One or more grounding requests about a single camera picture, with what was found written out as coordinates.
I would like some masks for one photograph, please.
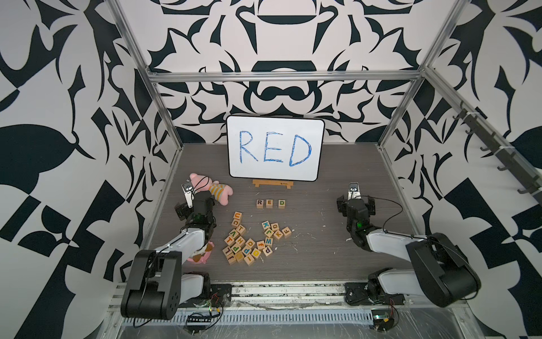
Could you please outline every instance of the blue letter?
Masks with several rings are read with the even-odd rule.
[[[243,139],[243,133],[248,133],[248,135],[250,135],[250,140],[249,140],[249,142],[247,142],[246,144],[243,144],[243,141],[242,141],[242,139]],[[243,157],[241,156],[243,150],[244,150],[246,153],[249,153],[249,154],[252,156],[252,158],[254,158],[254,160],[258,161],[258,159],[256,159],[256,157],[253,156],[252,153],[250,153],[250,152],[245,148],[245,146],[248,145],[248,144],[250,144],[251,141],[252,141],[252,134],[250,134],[250,132],[248,132],[248,131],[241,131],[241,132],[239,132],[239,160],[241,161],[241,163],[243,163]]]
[[[300,138],[301,140],[303,140],[307,146],[308,146],[308,154],[307,156],[305,157],[305,159],[301,160],[301,161],[298,161],[296,162],[295,164],[292,164],[292,158],[294,157],[294,150],[295,150],[295,141],[297,140],[297,138]],[[298,135],[295,135],[294,137],[294,144],[292,145],[292,155],[290,155],[290,167],[294,167],[295,165],[299,165],[300,163],[302,163],[303,161],[307,160],[310,156],[311,156],[311,152],[312,152],[312,147],[311,147],[311,144],[308,143],[307,140],[305,140],[303,137],[300,137]]]
[[[267,147],[267,139],[269,138],[269,135],[270,134],[278,134],[278,135],[282,135],[280,133],[277,133],[277,132],[267,132],[266,133],[266,150],[265,152],[263,153],[263,161],[276,161],[276,162],[282,162],[282,160],[279,160],[279,159],[266,159],[267,157],[267,150],[277,150],[277,151],[280,151],[282,150],[282,148],[275,148],[275,147]]]

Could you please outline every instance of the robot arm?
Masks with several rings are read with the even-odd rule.
[[[205,277],[183,274],[182,264],[209,242],[216,227],[214,203],[211,193],[203,191],[193,195],[193,200],[190,195],[190,204],[193,207],[184,211],[186,224],[180,235],[135,255],[120,306],[123,317],[169,320],[179,304],[205,292]],[[153,279],[157,272],[159,280]]]
[[[425,295],[435,305],[446,307],[480,289],[480,279],[444,234],[414,237],[372,225],[369,216],[376,213],[374,199],[365,203],[358,183],[350,183],[349,199],[341,196],[337,207],[348,218],[347,231],[357,246],[412,262],[413,270],[386,268],[370,275],[370,298],[377,298],[380,292]]]

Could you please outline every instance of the gray wooden table surface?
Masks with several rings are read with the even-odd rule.
[[[175,178],[167,196],[152,248],[163,245],[179,234],[184,225],[175,213],[175,205],[185,202],[181,185],[195,172],[230,185],[234,194],[227,206],[213,209],[218,226],[211,241],[215,244],[206,264],[186,262],[184,272],[204,271],[212,280],[343,280],[366,279],[367,275],[384,267],[410,268],[410,263],[383,253],[361,250],[346,231],[346,218],[337,211],[336,199],[346,194],[350,182],[359,182],[362,194],[398,201],[390,177],[374,144],[359,143],[324,145],[319,177],[315,182],[296,181],[292,189],[283,186],[254,187],[252,179],[232,178],[228,169],[226,145],[187,144],[180,158]],[[274,199],[275,208],[256,209],[256,199]],[[286,209],[278,209],[278,199],[286,199]],[[397,213],[400,208],[388,201],[376,201],[377,214],[371,218],[376,226]],[[242,224],[247,228],[246,240],[264,239],[261,222],[278,222],[288,226],[293,234],[288,239],[274,241],[274,253],[262,254],[254,265],[226,261],[222,249],[224,239],[232,230],[235,211],[243,213]],[[405,213],[391,219],[386,228],[411,233]]]

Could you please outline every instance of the whiteboard frame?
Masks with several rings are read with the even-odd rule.
[[[285,119],[286,122],[291,119],[301,119],[301,120],[320,120],[324,123],[322,128],[322,142],[320,144],[320,153],[318,153],[318,169],[316,170],[316,178],[314,180],[291,180],[291,179],[274,179],[274,178],[262,178],[262,177],[238,177],[231,175],[231,165],[230,165],[230,145],[227,142],[228,146],[228,174],[232,178],[243,178],[243,179],[262,179],[262,180],[288,180],[288,181],[304,181],[304,182],[315,182],[318,180],[318,176],[320,175],[320,160],[322,159],[322,146],[324,145],[324,135],[326,131],[326,122],[323,119],[320,118],[298,118],[298,117],[292,117],[292,116],[273,116],[273,117],[266,117],[266,116],[254,116],[252,114],[244,114],[244,113],[237,113],[237,114],[230,114],[226,117],[226,136],[228,135],[228,119],[230,117],[251,117],[251,118],[265,118],[265,119]]]

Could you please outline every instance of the metal rail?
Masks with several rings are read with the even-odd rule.
[[[175,143],[177,149],[180,150],[183,147],[183,142],[181,141],[179,134],[177,133],[177,129],[175,128],[173,121],[171,120],[171,115],[169,111],[167,110],[164,102],[162,101],[160,93],[158,93],[155,85],[149,79],[147,64],[143,59],[141,49],[137,44],[136,38],[134,37],[132,30],[128,25],[128,20],[126,19],[126,15],[122,11],[122,7],[120,6],[118,0],[106,0],[106,4],[109,7],[109,11],[113,16],[113,19],[115,20],[120,36],[126,42],[126,48],[128,48],[130,56],[135,62],[137,70],[139,71],[139,75],[141,75],[143,83],[145,84],[145,87],[147,88],[147,91],[149,92],[152,101],[154,102],[154,104],[156,104],[158,113],[160,114],[160,117],[162,118],[162,121],[166,126],[167,132],[171,136],[171,139],[173,139],[173,142]]]
[[[214,72],[214,73],[149,73],[154,83],[224,82],[224,81],[352,81],[413,80],[419,71],[313,71],[313,72]]]

